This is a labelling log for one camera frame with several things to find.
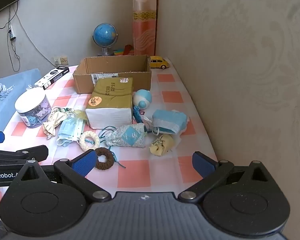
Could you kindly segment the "cream drawstring pouch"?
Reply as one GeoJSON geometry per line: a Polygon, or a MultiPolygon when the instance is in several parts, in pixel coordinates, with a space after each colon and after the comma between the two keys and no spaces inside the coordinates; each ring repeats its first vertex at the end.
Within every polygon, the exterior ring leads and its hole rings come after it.
{"type": "Polygon", "coordinates": [[[67,118],[74,117],[75,111],[71,108],[55,106],[52,108],[49,117],[43,122],[43,132],[47,139],[56,136],[56,128],[67,118]]]}

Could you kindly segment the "blue white round plush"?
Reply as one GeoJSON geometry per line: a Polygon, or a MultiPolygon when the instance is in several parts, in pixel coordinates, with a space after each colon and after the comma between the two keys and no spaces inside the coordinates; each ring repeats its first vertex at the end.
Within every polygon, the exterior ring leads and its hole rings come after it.
{"type": "Polygon", "coordinates": [[[140,89],[133,95],[133,106],[139,107],[140,110],[144,110],[152,102],[152,95],[149,90],[140,89]]]}

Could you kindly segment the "rainbow pop toy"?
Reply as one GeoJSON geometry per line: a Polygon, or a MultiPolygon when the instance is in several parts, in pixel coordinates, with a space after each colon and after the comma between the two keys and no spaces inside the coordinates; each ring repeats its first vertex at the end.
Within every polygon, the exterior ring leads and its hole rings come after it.
{"type": "Polygon", "coordinates": [[[134,55],[134,48],[130,44],[125,45],[124,48],[114,50],[114,55],[115,56],[120,56],[120,55],[134,55]]]}

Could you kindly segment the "clear jar white lid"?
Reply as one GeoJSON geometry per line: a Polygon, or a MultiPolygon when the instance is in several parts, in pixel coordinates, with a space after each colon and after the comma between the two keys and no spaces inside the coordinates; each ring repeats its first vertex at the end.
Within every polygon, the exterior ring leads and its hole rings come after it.
{"type": "Polygon", "coordinates": [[[51,113],[45,90],[40,87],[25,91],[15,102],[15,110],[28,128],[41,126],[51,113]]]}

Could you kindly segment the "blue desk globe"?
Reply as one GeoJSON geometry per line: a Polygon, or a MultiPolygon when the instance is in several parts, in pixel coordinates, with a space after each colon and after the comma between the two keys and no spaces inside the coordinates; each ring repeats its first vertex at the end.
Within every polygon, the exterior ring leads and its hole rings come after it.
{"type": "Polygon", "coordinates": [[[101,23],[93,31],[93,41],[101,48],[99,56],[114,56],[112,46],[118,39],[117,29],[110,23],[101,23]]]}

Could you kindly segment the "teal tassel charm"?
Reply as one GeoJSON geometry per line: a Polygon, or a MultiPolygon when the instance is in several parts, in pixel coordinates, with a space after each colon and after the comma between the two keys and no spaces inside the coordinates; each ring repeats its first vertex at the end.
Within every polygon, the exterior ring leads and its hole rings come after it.
{"type": "Polygon", "coordinates": [[[144,111],[141,111],[138,106],[133,106],[133,119],[138,124],[144,124],[145,132],[151,133],[152,121],[144,115],[144,111]]]}

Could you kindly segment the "blue patterned sachet pouch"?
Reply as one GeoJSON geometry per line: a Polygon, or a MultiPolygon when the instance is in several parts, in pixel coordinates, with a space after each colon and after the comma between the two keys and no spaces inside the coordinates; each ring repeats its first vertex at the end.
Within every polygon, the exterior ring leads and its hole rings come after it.
{"type": "Polygon", "coordinates": [[[99,133],[99,138],[107,146],[144,148],[146,135],[145,125],[137,123],[119,128],[107,126],[99,133]]]}

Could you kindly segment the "yellow toy car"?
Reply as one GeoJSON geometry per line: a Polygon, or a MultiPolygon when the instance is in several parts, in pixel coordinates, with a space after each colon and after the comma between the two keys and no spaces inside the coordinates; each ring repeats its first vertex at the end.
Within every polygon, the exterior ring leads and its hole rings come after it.
{"type": "Polygon", "coordinates": [[[167,69],[170,67],[170,64],[163,57],[151,56],[150,67],[153,69],[167,69]]]}

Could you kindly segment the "black white pen box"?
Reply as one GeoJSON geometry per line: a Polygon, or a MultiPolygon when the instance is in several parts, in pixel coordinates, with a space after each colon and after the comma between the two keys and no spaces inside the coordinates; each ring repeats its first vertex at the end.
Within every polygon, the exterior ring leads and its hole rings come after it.
{"type": "Polygon", "coordinates": [[[51,85],[53,85],[57,80],[63,77],[65,74],[69,72],[69,68],[66,66],[58,66],[57,68],[51,70],[44,77],[38,80],[34,86],[41,87],[43,90],[48,89],[51,85]]]}

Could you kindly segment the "power strip on wall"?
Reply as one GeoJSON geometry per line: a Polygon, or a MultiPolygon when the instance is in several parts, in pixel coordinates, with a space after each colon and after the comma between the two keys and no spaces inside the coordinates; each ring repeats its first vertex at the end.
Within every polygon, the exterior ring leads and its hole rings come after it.
{"type": "Polygon", "coordinates": [[[11,24],[8,25],[8,34],[9,34],[9,37],[10,37],[11,41],[14,41],[16,39],[16,35],[14,33],[14,30],[13,30],[11,24]]]}

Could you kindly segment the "blue face mask stack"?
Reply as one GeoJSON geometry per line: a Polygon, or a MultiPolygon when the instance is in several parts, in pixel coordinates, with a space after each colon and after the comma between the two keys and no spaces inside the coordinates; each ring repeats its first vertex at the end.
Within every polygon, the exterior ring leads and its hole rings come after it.
{"type": "Polygon", "coordinates": [[[188,120],[183,112],[157,109],[152,115],[152,132],[155,135],[180,135],[186,130],[188,120]]]}

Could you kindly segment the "open cardboard box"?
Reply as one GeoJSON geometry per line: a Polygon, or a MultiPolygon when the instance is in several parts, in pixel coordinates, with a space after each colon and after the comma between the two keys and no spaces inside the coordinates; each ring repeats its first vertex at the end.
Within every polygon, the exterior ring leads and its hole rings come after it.
{"type": "Polygon", "coordinates": [[[73,73],[78,94],[89,94],[95,83],[104,77],[131,77],[133,89],[151,89],[152,72],[147,55],[86,57],[73,73]]]}

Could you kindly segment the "gold tissue pack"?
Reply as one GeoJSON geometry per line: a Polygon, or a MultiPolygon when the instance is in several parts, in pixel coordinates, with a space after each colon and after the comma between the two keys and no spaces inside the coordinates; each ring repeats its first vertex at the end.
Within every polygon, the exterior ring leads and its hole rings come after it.
{"type": "Polygon", "coordinates": [[[99,79],[85,113],[92,129],[132,124],[133,79],[107,77],[99,79]]]}

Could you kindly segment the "light blue face mask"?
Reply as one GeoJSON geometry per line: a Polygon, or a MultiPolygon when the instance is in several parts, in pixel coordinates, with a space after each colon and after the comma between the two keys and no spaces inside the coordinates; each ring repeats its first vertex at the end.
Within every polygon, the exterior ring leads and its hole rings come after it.
{"type": "Polygon", "coordinates": [[[72,142],[77,142],[83,133],[85,121],[82,118],[67,118],[61,123],[56,144],[66,147],[72,142]]]}

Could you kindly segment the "white tissue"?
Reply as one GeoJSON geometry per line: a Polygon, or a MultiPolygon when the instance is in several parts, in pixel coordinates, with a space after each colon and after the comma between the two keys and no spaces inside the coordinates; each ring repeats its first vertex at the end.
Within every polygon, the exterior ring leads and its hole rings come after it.
{"type": "Polygon", "coordinates": [[[175,109],[171,112],[172,117],[170,121],[170,130],[173,133],[172,137],[175,142],[175,147],[177,147],[181,142],[181,134],[187,130],[187,124],[190,119],[185,113],[179,112],[175,109]]]}

